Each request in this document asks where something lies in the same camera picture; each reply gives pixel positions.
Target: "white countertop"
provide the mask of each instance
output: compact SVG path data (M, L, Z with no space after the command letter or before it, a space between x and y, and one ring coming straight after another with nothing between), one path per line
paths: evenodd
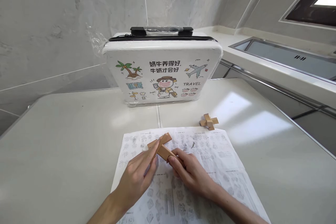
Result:
M86 223L111 189L124 133L217 117L272 223L332 223L336 160L240 79L198 101L128 108L119 89L47 95L0 139L1 223Z
M336 109L336 84L323 81L279 64L238 51L228 46L250 38L243 34L225 34L213 27L196 29L216 39L223 47L223 59L288 90L307 96Z

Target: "palm tree illustration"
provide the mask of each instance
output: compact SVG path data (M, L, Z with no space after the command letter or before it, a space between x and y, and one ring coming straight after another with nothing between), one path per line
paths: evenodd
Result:
M133 68L133 70L135 71L135 73L137 72L141 72L140 70L142 70L139 66L137 68Z
M128 77L132 77L132 78L135 78L135 77L137 77L137 76L140 76L140 75L138 75L136 72L137 71L135 71L135 73L132 73L131 72L131 70L129 69L129 68L132 68L131 67L131 63L126 63L126 64L124 64L124 63L122 63L122 62L120 62L120 61L118 61L118 63L120 64L120 65L116 65L116 67L121 67L121 71L123 71L124 69L126 69L127 71L128 71L128 76L126 77L126 78L128 78Z

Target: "wrist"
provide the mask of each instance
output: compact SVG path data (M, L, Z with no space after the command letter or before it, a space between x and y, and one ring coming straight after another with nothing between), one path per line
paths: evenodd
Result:
M223 187L214 183L211 187L209 200L213 201L217 205L221 205L221 202L226 198L227 192Z
M108 215L111 220L110 223L117 223L127 212L128 208L121 204L118 192L115 190L108 195L106 200L108 201Z

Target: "window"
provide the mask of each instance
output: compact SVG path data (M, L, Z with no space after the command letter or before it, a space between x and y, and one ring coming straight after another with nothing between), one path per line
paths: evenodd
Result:
M300 0L286 19L336 27L336 0Z

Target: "paper sheet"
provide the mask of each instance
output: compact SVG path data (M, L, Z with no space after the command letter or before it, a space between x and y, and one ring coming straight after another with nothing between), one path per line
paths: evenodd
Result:
M172 137L166 144L170 150L180 148L193 153L217 184L270 223L227 133L221 129L159 128L124 134L111 192L117 187L128 161L147 150L148 143L167 132ZM158 163L150 187L121 218L120 224L216 224L229 219L214 203L190 192L181 180L175 178L171 166L161 157Z

